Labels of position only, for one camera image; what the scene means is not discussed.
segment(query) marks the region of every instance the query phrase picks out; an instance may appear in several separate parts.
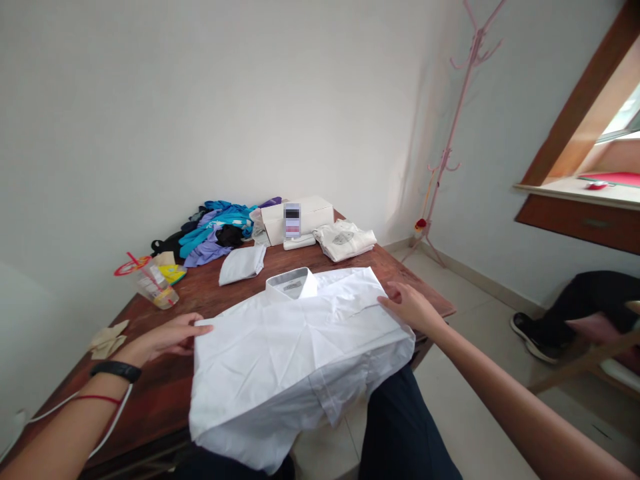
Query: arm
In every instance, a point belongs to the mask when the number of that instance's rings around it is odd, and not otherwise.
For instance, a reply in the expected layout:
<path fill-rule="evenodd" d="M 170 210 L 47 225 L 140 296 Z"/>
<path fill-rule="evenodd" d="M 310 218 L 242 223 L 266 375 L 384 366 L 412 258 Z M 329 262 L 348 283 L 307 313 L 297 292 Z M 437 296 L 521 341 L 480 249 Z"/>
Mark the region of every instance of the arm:
<path fill-rule="evenodd" d="M 424 296 L 402 283 L 390 286 L 391 299 L 378 300 L 438 345 L 540 478 L 637 478 L 450 328 Z"/>
<path fill-rule="evenodd" d="M 213 330 L 210 325 L 190 325 L 196 320 L 202 320 L 202 316 L 180 315 L 126 345 L 113 360 L 142 368 L 163 353 L 190 355 L 193 350 L 189 340 Z M 128 386 L 129 382 L 121 377 L 98 373 L 79 394 L 121 400 Z M 0 480 L 77 478 L 116 408 L 116 404 L 100 399 L 69 402 L 2 472 Z"/>

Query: person's left hand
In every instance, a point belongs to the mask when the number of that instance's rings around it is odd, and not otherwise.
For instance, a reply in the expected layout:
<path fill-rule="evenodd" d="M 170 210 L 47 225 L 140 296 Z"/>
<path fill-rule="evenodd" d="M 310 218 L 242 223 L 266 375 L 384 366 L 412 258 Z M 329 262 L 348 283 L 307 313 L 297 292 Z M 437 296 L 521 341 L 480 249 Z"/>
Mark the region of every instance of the person's left hand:
<path fill-rule="evenodd" d="M 146 362 L 154 360 L 164 353 L 192 355 L 193 338 L 213 330 L 212 325 L 198 327 L 192 325 L 193 322 L 202 319 L 203 317 L 199 313 L 180 315 L 136 338 L 122 348 L 113 359 L 142 367 Z"/>

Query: black pants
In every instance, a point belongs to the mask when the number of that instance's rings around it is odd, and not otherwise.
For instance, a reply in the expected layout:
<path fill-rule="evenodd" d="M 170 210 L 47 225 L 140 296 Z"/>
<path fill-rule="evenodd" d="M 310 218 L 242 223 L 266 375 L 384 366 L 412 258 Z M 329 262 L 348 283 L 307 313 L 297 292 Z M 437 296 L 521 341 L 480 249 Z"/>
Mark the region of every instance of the black pants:
<path fill-rule="evenodd" d="M 640 279 L 612 271 L 576 275 L 544 317 L 533 322 L 535 338 L 551 347 L 563 347 L 575 338 L 566 320 L 603 312 L 620 333 L 633 328 L 638 315 L 625 307 L 629 300 L 640 300 Z"/>
<path fill-rule="evenodd" d="M 174 475 L 180 480 L 267 478 L 264 472 L 202 449 L 178 465 Z M 371 395 L 360 479 L 461 478 L 407 365 Z"/>

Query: phone screen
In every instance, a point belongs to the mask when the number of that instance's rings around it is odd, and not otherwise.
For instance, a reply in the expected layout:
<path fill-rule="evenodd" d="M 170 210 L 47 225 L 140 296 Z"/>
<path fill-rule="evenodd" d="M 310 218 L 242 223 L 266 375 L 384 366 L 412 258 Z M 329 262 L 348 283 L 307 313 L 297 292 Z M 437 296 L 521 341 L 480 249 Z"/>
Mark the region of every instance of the phone screen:
<path fill-rule="evenodd" d="M 300 236 L 300 204 L 285 203 L 285 238 Z"/>

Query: hand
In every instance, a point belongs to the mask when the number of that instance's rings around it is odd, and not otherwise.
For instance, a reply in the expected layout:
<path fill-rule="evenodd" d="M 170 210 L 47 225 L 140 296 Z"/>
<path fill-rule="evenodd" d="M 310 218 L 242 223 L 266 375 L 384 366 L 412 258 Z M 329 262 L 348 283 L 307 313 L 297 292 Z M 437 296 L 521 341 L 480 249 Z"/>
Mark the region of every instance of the hand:
<path fill-rule="evenodd" d="M 389 282 L 388 285 L 389 298 L 378 297 L 378 302 L 412 329 L 432 337 L 439 329 L 447 327 L 433 305 L 418 290 L 405 283 Z"/>
<path fill-rule="evenodd" d="M 142 367 L 146 362 L 154 360 L 164 353 L 192 355 L 193 338 L 213 330 L 212 325 L 199 327 L 192 325 L 193 322 L 202 319 L 203 317 L 199 313 L 180 315 L 136 338 L 122 348 L 113 359 Z"/>

